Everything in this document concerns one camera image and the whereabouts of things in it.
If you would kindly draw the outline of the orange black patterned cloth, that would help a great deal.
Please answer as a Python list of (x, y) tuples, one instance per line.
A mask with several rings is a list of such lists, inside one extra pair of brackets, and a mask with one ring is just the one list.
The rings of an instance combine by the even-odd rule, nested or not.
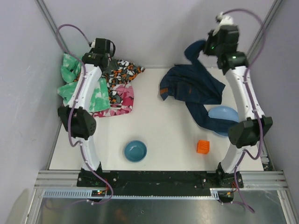
[(95, 85), (100, 78), (106, 80), (107, 88), (112, 88), (118, 84), (131, 84), (144, 71), (144, 67), (121, 59), (113, 59), (106, 70), (102, 70), (97, 65), (86, 63), (81, 67), (76, 89), (68, 105), (89, 110)]

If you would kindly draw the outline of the green white tie-dye cloth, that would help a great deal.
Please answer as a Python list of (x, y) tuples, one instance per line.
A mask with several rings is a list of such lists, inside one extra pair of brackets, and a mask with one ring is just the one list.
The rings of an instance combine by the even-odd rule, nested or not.
[[(57, 93), (63, 99), (63, 104), (67, 105), (70, 101), (79, 79), (81, 72), (81, 64), (71, 55), (63, 55), (63, 63), (60, 68), (62, 79), (66, 82), (65, 85), (58, 87)], [(100, 112), (110, 108), (110, 101), (108, 96), (107, 82), (100, 78), (94, 88), (89, 112)]]

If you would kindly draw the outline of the navy blue denim jeans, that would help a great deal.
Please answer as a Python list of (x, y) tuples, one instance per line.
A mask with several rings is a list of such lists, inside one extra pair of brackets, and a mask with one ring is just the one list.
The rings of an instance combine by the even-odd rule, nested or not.
[(227, 133), (230, 122), (209, 117), (205, 105), (220, 105), (225, 84), (215, 79), (198, 60), (206, 44), (199, 40), (189, 45), (184, 55), (191, 64), (173, 66), (159, 84), (159, 95), (163, 101), (168, 96), (185, 102), (192, 118), (202, 128)]

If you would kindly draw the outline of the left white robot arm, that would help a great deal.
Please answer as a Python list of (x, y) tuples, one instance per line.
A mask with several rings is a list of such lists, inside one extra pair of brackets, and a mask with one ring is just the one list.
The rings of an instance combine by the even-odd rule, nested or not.
[(79, 146), (82, 169), (96, 171), (100, 166), (93, 139), (97, 124), (89, 109), (98, 80), (112, 64), (115, 45), (104, 38), (96, 38), (89, 45), (91, 50), (79, 59), (81, 73), (71, 99), (66, 106), (59, 107), (57, 112), (68, 133), (70, 145)]

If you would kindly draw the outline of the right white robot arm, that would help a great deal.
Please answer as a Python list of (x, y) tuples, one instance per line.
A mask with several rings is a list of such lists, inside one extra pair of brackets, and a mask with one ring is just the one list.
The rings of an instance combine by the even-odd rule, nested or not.
[(217, 57), (218, 68), (232, 89), (240, 120), (228, 130), (230, 146), (216, 170), (221, 186), (234, 181), (235, 169), (245, 153), (257, 143), (262, 143), (273, 124), (272, 118), (265, 116), (255, 96), (247, 57), (237, 50), (238, 40), (239, 28), (236, 25), (220, 25), (208, 33), (203, 50), (205, 55)]

